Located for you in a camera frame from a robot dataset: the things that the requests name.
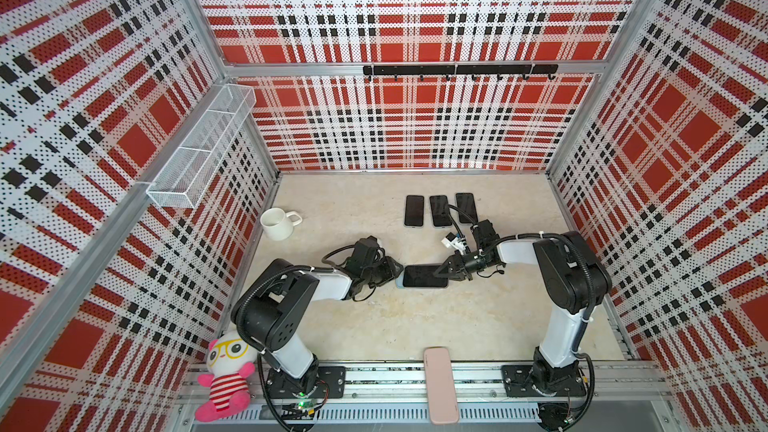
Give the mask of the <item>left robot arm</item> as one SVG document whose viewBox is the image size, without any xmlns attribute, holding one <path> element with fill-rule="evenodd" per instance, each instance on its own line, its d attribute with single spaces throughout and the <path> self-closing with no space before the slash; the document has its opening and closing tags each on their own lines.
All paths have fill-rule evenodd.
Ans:
<svg viewBox="0 0 768 432">
<path fill-rule="evenodd" d="M 319 382 L 317 356 L 298 335 L 309 305 L 353 300 L 363 288 L 375 291 L 403 271 L 404 266 L 389 256 L 373 260 L 357 273 L 339 267 L 294 265 L 278 258 L 238 299 L 230 320 L 294 395 L 307 396 Z"/>
</svg>

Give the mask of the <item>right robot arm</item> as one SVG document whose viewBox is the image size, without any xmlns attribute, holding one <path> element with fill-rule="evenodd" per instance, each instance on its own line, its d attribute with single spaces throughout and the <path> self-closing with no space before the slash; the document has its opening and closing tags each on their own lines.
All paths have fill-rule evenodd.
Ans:
<svg viewBox="0 0 768 432">
<path fill-rule="evenodd" d="M 475 251 L 455 251 L 434 276 L 469 280 L 487 268 L 509 264 L 536 265 L 552 302 L 548 326 L 534 350 L 528 376 L 516 382 L 545 397 L 584 394 L 579 383 L 579 362 L 584 359 L 581 342 L 595 308 L 612 288 L 609 274 L 581 234 L 569 231 L 483 239 Z"/>
</svg>

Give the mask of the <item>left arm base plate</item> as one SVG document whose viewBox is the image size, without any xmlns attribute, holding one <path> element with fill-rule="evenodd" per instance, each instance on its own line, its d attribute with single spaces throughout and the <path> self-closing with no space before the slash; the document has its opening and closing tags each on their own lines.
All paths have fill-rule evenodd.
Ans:
<svg viewBox="0 0 768 432">
<path fill-rule="evenodd" d="M 318 366 L 296 379 L 286 372 L 270 370 L 266 390 L 273 399 L 338 399 L 344 395 L 346 372 L 343 366 Z"/>
</svg>

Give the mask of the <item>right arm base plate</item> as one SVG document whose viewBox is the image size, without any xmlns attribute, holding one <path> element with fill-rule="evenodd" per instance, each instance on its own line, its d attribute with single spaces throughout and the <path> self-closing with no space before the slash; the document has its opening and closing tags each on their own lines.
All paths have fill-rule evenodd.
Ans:
<svg viewBox="0 0 768 432">
<path fill-rule="evenodd" d="M 587 395 L 577 362 L 553 368 L 544 361 L 501 367 L 505 393 L 510 398 L 581 398 Z"/>
</svg>

